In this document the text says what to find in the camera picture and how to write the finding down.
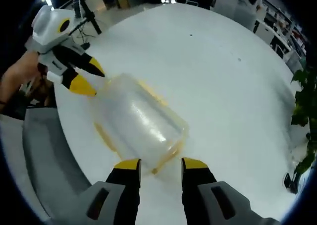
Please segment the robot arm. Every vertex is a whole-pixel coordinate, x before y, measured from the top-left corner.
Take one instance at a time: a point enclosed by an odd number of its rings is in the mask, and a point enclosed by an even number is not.
[[[141,160],[115,165],[105,182],[82,193],[65,214],[50,220],[65,225],[134,225],[140,204]],[[279,225],[253,212],[250,201],[225,182],[217,182],[208,166],[182,158],[182,203],[188,225]]]
[[[62,84],[71,92],[94,96],[95,89],[76,71],[83,69],[90,74],[105,77],[96,59],[89,56],[68,35],[73,29],[75,13],[72,10],[42,6],[35,16],[33,34],[25,44],[28,50],[39,53],[39,70],[47,67],[47,79]]]

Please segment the plastic container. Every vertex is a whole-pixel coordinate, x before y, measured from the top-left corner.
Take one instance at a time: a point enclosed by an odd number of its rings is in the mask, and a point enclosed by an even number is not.
[[[187,123],[127,74],[106,83],[91,104],[104,142],[122,160],[142,159],[142,174],[157,173],[187,138]]]

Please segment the gray chair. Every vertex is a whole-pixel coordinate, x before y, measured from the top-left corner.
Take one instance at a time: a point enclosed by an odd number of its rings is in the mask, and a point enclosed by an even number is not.
[[[286,53],[283,57],[288,68],[294,74],[297,70],[302,70],[303,66],[300,63],[300,57],[298,56],[297,52],[293,49],[290,52]]]
[[[23,148],[33,189],[51,218],[91,186],[67,144],[57,109],[27,110]]]

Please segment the round white table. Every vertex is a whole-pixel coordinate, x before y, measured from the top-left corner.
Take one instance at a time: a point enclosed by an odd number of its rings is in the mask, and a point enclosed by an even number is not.
[[[91,42],[113,77],[144,81],[189,124],[181,156],[207,163],[218,181],[245,195],[263,217],[282,219],[295,196],[289,170],[289,124],[298,85],[282,59],[252,32],[212,11],[185,4],[147,10]],[[85,96],[55,85],[60,122],[79,167],[105,181],[119,157],[96,132]],[[180,160],[141,181],[136,224],[186,224]]]

